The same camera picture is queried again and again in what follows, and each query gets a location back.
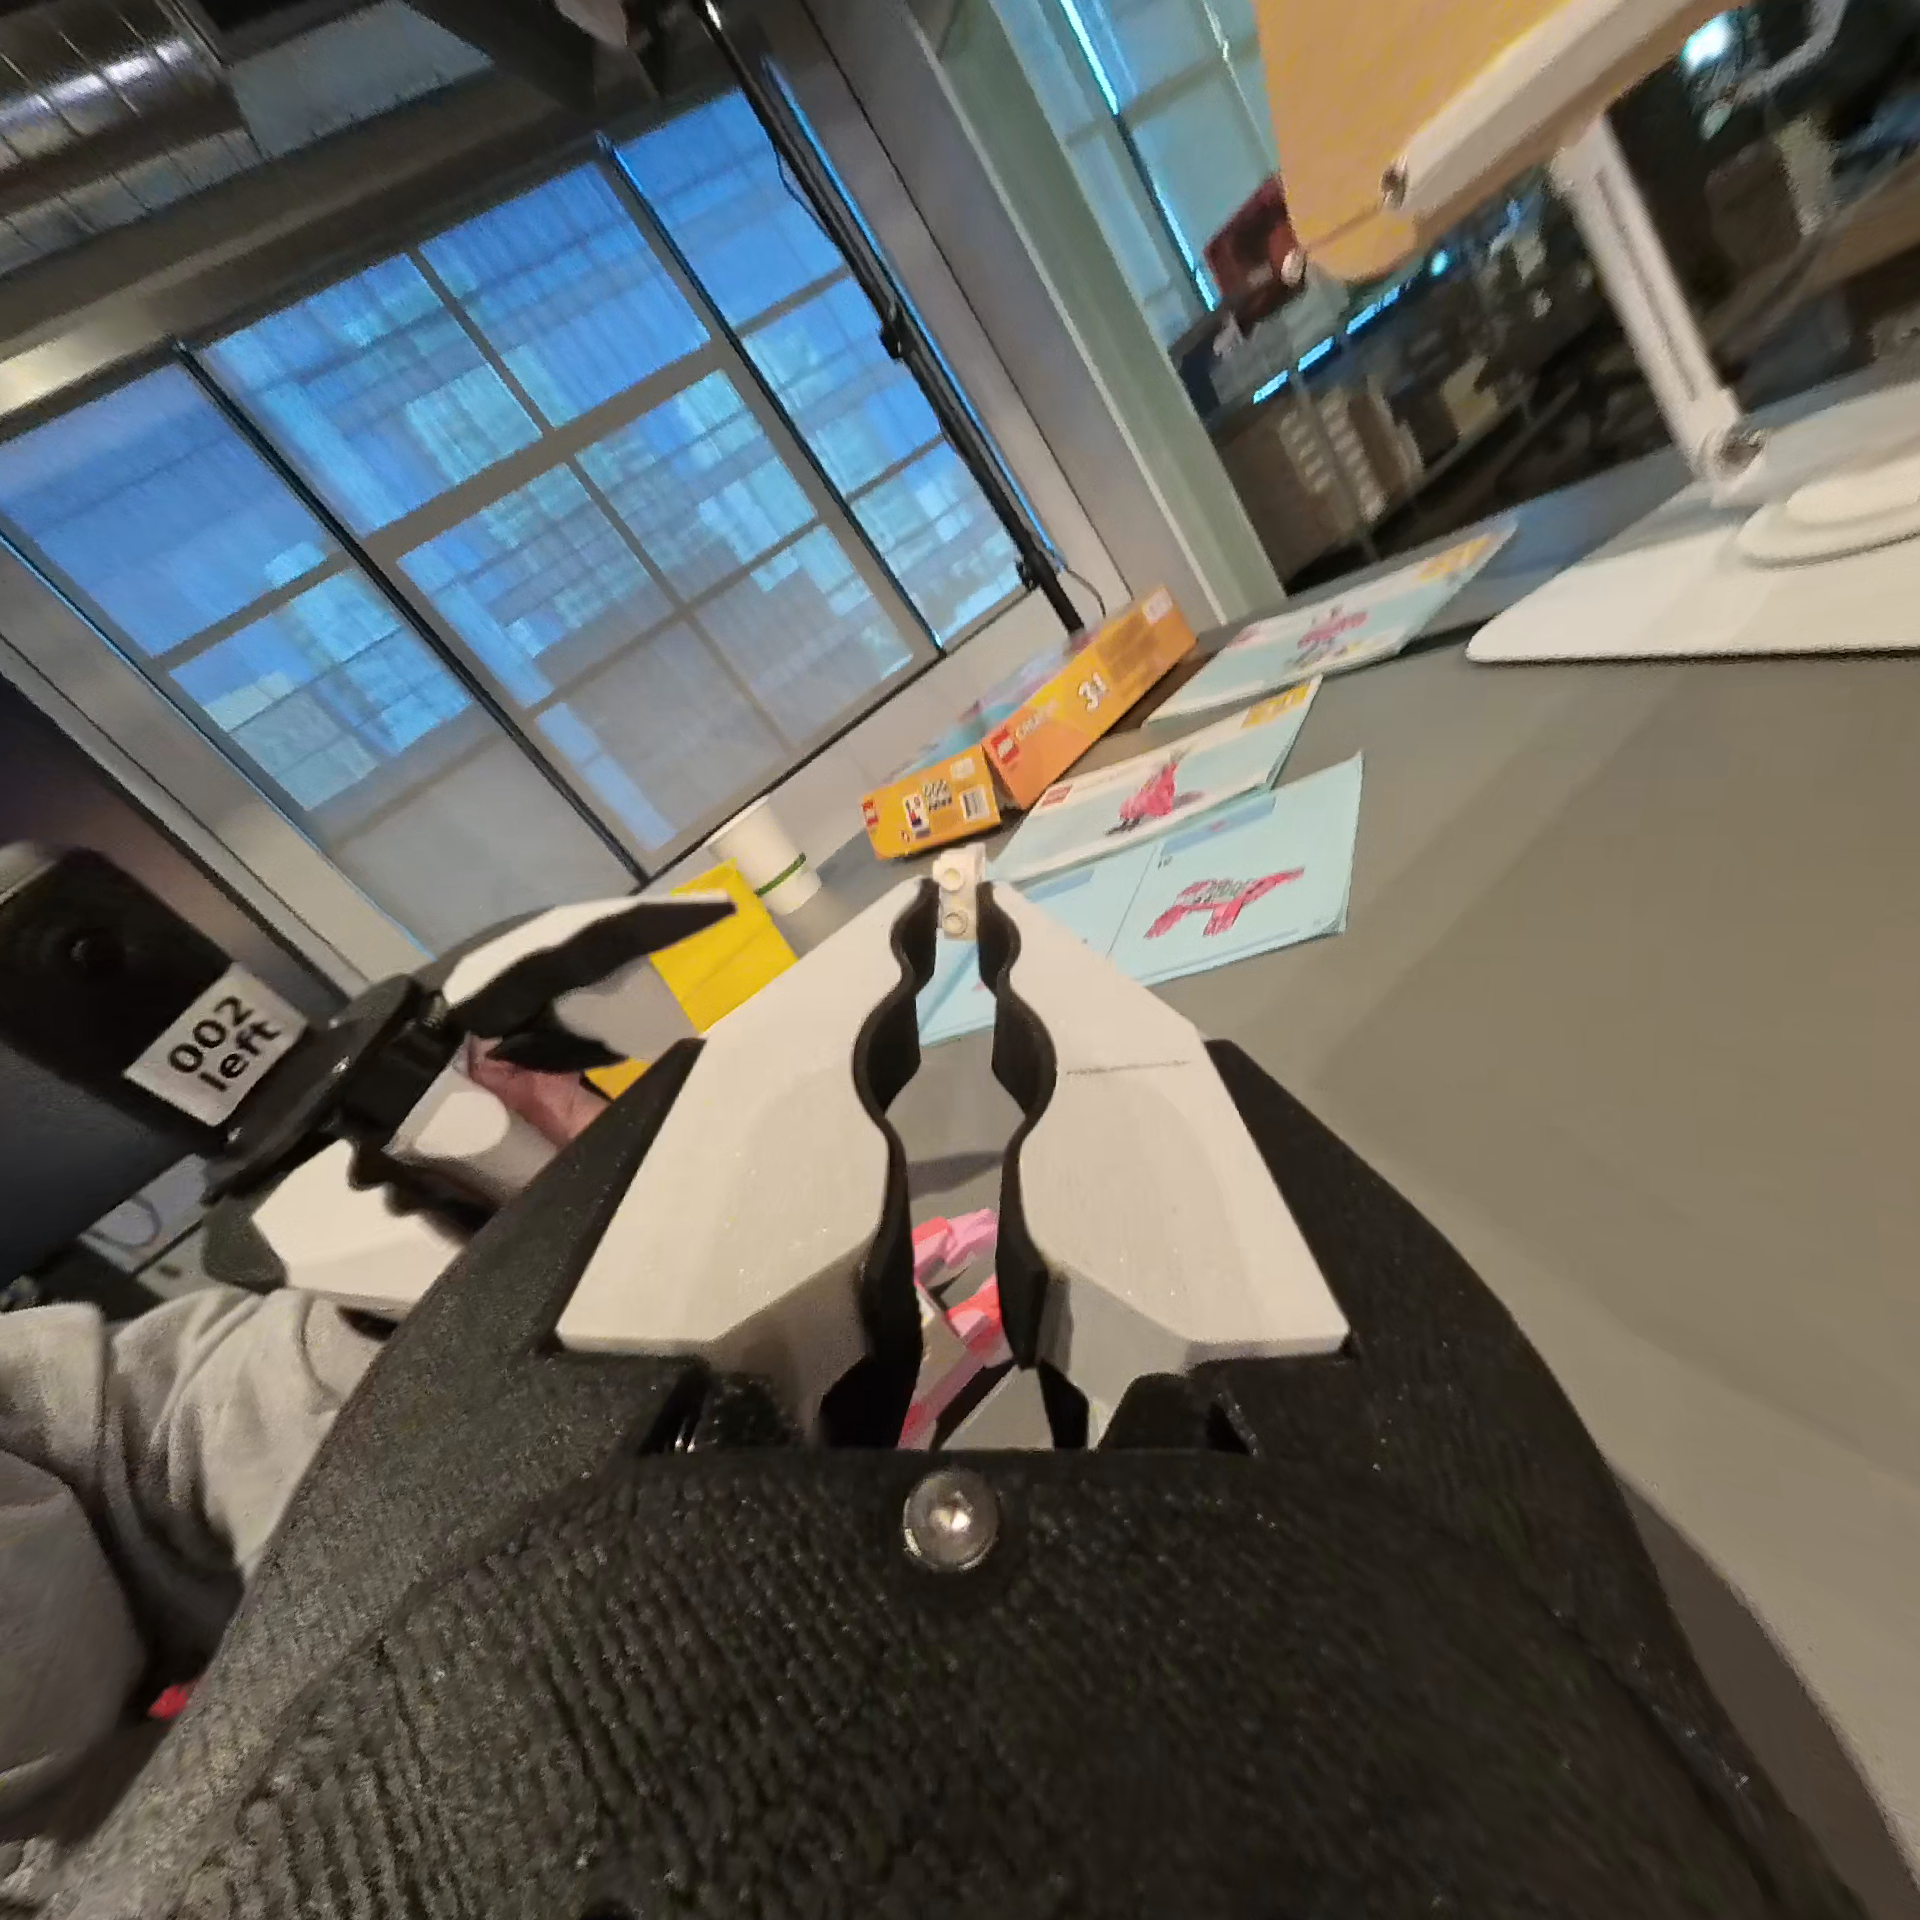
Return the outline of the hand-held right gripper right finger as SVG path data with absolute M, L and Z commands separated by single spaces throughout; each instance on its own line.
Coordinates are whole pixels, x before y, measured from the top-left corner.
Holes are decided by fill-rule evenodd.
M 1008 881 L 975 897 L 999 1175 L 999 1321 L 1050 1444 L 1150 1375 L 1337 1353 L 1351 1323 L 1201 1030 Z

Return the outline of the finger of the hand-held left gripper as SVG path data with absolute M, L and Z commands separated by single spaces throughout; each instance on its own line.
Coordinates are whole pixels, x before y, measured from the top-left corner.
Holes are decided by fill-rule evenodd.
M 328 1143 L 246 1201 L 246 1247 L 276 1285 L 398 1321 L 558 1155 L 490 1092 L 438 1078 L 389 1137 Z
M 733 913 L 736 900 L 721 892 L 548 908 L 442 966 L 448 1029 L 532 1072 L 591 1072 L 639 1057 L 636 973 Z

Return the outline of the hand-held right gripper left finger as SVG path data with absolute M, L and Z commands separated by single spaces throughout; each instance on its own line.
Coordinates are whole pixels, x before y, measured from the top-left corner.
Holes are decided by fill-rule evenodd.
M 704 1040 L 560 1313 L 574 1353 L 766 1382 L 829 1444 L 895 1444 L 924 1332 L 904 1148 L 933 881 L 904 879 Z

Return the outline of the yellow plastic bin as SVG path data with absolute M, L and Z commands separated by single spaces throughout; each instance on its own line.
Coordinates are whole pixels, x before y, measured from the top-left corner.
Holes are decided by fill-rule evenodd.
M 674 1041 L 701 1037 L 762 991 L 799 959 L 775 913 L 733 859 L 720 859 L 671 889 L 671 897 L 724 894 L 733 913 L 645 958 L 612 988 L 615 1063 L 589 1067 L 585 1081 L 616 1096 Z

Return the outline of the pink brick model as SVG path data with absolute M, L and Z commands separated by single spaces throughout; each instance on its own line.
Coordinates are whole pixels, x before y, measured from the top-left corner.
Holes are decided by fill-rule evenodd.
M 911 1227 L 921 1363 L 897 1446 L 948 1444 L 1012 1366 L 1001 1326 L 994 1206 L 929 1215 Z

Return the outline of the person's left forearm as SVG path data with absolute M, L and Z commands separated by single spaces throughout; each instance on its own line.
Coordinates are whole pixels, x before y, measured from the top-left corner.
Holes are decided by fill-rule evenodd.
M 87 1303 L 4 1313 L 6 1852 L 58 1831 L 149 1684 L 218 1645 L 382 1344 L 285 1286 L 201 1286 L 117 1326 Z

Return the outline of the grey desk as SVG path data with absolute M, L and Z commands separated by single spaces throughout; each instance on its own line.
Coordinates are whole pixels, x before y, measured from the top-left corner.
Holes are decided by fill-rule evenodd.
M 1168 982 L 1518 1316 L 1711 1687 L 1916 1916 L 1916 661 L 1334 680 L 1348 920 Z

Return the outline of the wooden panel desk lamp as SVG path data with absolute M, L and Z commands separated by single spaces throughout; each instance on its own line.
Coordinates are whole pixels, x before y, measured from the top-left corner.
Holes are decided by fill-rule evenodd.
M 1916 380 L 1762 427 L 1721 381 L 1604 112 L 1711 4 L 1254 4 L 1302 261 L 1385 277 L 1529 165 L 1689 484 L 1498 613 L 1481 664 L 1916 653 Z

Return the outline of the person's left hand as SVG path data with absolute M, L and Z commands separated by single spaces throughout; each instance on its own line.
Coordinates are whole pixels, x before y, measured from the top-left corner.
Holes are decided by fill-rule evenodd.
M 556 1148 L 567 1148 L 607 1109 L 607 1099 L 583 1073 L 513 1065 L 497 1057 L 490 1044 L 480 1040 L 469 1040 L 463 1069 L 508 1113 Z

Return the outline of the white paper cup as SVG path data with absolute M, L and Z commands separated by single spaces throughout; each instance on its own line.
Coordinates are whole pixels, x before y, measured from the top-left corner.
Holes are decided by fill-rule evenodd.
M 748 881 L 754 897 L 777 918 L 801 911 L 820 892 L 809 855 L 777 815 L 775 797 L 762 795 L 708 833 L 716 861 L 726 861 Z

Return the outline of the open light blue instruction booklet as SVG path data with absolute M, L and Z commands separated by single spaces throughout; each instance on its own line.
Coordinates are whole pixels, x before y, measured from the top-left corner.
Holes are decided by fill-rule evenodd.
M 1365 756 L 1210 807 L 1103 849 L 983 877 L 1012 886 L 1094 958 L 1145 988 L 1309 944 L 1344 929 L 1353 894 Z

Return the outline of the large window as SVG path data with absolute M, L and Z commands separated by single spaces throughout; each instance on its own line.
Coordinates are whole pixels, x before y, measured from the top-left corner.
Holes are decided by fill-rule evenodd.
M 647 879 L 1030 591 L 716 92 L 4 435 L 4 541 L 438 951 Z

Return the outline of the orange toy brick box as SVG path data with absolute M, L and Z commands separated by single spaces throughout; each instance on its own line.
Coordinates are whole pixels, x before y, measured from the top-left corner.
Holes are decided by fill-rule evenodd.
M 1161 585 L 1033 655 L 861 797 L 873 855 L 921 856 L 1023 815 L 1193 646 L 1193 624 Z

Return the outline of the black tripod stand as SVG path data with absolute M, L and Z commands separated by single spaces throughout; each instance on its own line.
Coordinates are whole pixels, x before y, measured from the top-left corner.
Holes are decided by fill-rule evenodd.
M 692 8 L 733 84 L 752 105 L 775 155 L 799 183 L 801 201 L 820 216 L 831 244 L 845 257 L 854 285 L 873 304 L 879 348 L 911 375 L 942 438 L 1012 541 L 1020 585 L 1041 597 L 1068 635 L 1080 633 L 1085 619 L 1065 588 L 1062 564 L 1025 507 L 1022 488 L 999 456 L 992 436 L 975 419 L 975 409 L 948 373 L 936 340 L 928 336 L 894 263 L 831 169 L 820 140 L 784 83 L 775 55 L 766 51 L 761 35 L 752 31 L 748 39 L 733 35 L 724 4 L 701 3 Z

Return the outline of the red storage box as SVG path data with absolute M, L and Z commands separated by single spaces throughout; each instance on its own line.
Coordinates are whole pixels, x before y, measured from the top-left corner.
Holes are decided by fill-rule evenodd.
M 1253 327 L 1304 288 L 1304 249 L 1290 227 L 1279 173 L 1271 173 L 1236 205 L 1205 244 L 1206 271 L 1217 301 L 1242 327 Z

